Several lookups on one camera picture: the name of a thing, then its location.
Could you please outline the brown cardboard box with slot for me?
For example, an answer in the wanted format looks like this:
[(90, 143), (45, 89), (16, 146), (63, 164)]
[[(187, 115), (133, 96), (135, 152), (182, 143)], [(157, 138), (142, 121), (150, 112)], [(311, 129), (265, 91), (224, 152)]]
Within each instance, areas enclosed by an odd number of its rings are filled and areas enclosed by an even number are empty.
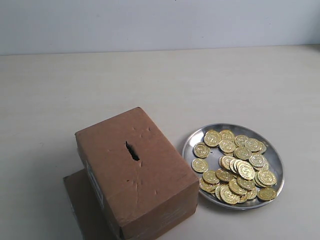
[(85, 240), (155, 240), (195, 213), (198, 177), (142, 108), (79, 130), (75, 140), (83, 169), (63, 182)]

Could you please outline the gold coin upper left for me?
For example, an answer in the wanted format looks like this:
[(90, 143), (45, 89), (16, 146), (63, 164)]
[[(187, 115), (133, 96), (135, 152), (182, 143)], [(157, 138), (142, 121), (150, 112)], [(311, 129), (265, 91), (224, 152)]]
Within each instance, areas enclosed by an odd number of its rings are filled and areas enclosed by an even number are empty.
[(204, 142), (199, 142), (194, 145), (193, 153), (196, 157), (204, 159), (209, 156), (210, 148)]

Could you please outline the gold coin lone left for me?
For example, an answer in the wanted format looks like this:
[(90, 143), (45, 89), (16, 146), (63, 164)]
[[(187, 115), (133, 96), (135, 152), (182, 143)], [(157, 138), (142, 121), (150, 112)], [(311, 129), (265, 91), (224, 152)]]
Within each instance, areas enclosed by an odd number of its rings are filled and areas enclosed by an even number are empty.
[(209, 169), (208, 162), (203, 158), (195, 158), (191, 162), (192, 169), (197, 173), (204, 173)]

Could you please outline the gold coin top centre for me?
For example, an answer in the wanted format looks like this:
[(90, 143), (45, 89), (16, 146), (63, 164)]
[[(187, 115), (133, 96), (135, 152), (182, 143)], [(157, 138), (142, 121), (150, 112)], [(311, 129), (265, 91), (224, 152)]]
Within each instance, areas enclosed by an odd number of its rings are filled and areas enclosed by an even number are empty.
[(229, 129), (223, 129), (219, 132), (221, 135), (222, 140), (228, 140), (228, 141), (234, 141), (235, 140), (235, 134), (229, 130)]

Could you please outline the white barcode label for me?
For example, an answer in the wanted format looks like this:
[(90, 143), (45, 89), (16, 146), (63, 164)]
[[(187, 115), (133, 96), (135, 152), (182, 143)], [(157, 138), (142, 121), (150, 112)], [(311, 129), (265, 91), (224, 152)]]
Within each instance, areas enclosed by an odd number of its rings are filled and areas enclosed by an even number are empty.
[(89, 176), (89, 179), (92, 183), (92, 186), (94, 188), (94, 191), (95, 191), (95, 194), (96, 194), (96, 197), (98, 199), (98, 202), (100, 204), (100, 207), (101, 209), (103, 210), (104, 209), (104, 195), (100, 189), (100, 186), (95, 178), (95, 175), (92, 171), (92, 168), (90, 166), (90, 164), (86, 161), (85, 162), (85, 166), (86, 166), (86, 170), (87, 170), (87, 173), (88, 173), (88, 176)]

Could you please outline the gold coin centre stack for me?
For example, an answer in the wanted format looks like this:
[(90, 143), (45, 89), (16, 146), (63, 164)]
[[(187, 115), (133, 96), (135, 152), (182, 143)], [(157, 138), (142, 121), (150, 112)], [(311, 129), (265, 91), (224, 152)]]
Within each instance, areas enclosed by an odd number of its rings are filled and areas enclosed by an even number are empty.
[(238, 158), (238, 159), (241, 159), (241, 160), (248, 160), (251, 156), (252, 156), (252, 152), (244, 147), (244, 146), (241, 146), (241, 147), (237, 147), (235, 150), (234, 150), (234, 155)]

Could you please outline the gold coin stack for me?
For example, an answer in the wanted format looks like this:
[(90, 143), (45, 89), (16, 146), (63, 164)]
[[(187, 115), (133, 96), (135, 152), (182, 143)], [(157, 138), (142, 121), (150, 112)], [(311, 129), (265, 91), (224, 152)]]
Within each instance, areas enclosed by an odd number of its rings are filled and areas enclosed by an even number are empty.
[(254, 168), (246, 161), (237, 164), (237, 172), (245, 180), (253, 180), (255, 178)]
[(252, 152), (244, 147), (244, 146), (241, 146), (241, 147), (237, 147), (235, 150), (234, 150), (234, 155), (238, 158), (238, 159), (241, 159), (241, 160), (248, 160), (251, 156), (252, 156)]

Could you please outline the round steel plate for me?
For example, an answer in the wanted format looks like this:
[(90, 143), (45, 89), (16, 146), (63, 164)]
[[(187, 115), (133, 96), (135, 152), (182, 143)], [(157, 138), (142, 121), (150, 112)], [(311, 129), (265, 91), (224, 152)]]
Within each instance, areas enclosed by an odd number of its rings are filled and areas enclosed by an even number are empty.
[[(281, 160), (280, 155), (272, 146), (272, 144), (261, 134), (241, 125), (231, 124), (231, 123), (212, 123), (209, 125), (202, 126), (201, 128), (195, 130), (191, 133), (188, 138), (184, 141), (183, 148), (181, 149), (181, 156), (184, 160), (191, 165), (193, 159), (196, 158), (193, 152), (193, 148), (195, 144), (202, 142), (204, 140), (205, 133), (209, 130), (215, 130), (217, 132), (221, 130), (230, 130), (236, 135), (246, 135), (251, 138), (255, 138), (266, 145), (266, 152), (264, 155), (268, 160), (269, 170), (273, 172), (277, 178), (277, 183), (273, 187), (276, 191), (276, 195), (278, 196), (284, 186), (285, 177), (284, 177), (284, 165)], [(205, 192), (204, 190), (199, 190), (199, 195), (206, 199), (206, 202), (211, 202), (214, 206), (220, 206), (225, 209), (235, 210), (235, 211), (246, 211), (246, 210), (253, 210), (257, 208), (264, 207), (269, 203), (273, 202), (273, 200), (263, 201), (258, 198), (249, 200), (245, 203), (237, 203), (237, 204), (227, 204), (218, 200), (217, 197), (213, 196), (212, 194)]]

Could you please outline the gold coin lower stack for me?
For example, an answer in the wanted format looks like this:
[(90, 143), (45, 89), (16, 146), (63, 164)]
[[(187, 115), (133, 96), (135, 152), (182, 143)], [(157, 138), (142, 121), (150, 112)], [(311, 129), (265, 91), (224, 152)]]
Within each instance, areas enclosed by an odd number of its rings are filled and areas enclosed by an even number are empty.
[(253, 180), (255, 178), (254, 168), (246, 161), (237, 164), (237, 172), (245, 180)]

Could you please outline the gold coin bottom edge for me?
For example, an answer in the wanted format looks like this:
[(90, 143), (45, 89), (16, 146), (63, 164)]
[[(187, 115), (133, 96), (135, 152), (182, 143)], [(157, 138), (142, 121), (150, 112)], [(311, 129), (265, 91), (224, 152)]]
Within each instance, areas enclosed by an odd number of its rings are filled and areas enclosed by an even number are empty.
[(240, 197), (238, 195), (231, 192), (231, 190), (229, 189), (229, 187), (227, 185), (223, 185), (221, 187), (220, 197), (225, 203), (230, 204), (230, 205), (237, 204), (240, 199)]

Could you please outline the gold coin bottom right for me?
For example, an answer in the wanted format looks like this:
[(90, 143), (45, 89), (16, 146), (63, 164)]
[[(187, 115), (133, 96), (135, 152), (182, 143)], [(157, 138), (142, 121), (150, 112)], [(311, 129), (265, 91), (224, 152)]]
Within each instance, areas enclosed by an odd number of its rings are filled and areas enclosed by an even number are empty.
[(272, 187), (264, 187), (258, 190), (257, 197), (262, 201), (271, 201), (275, 199), (277, 192)]

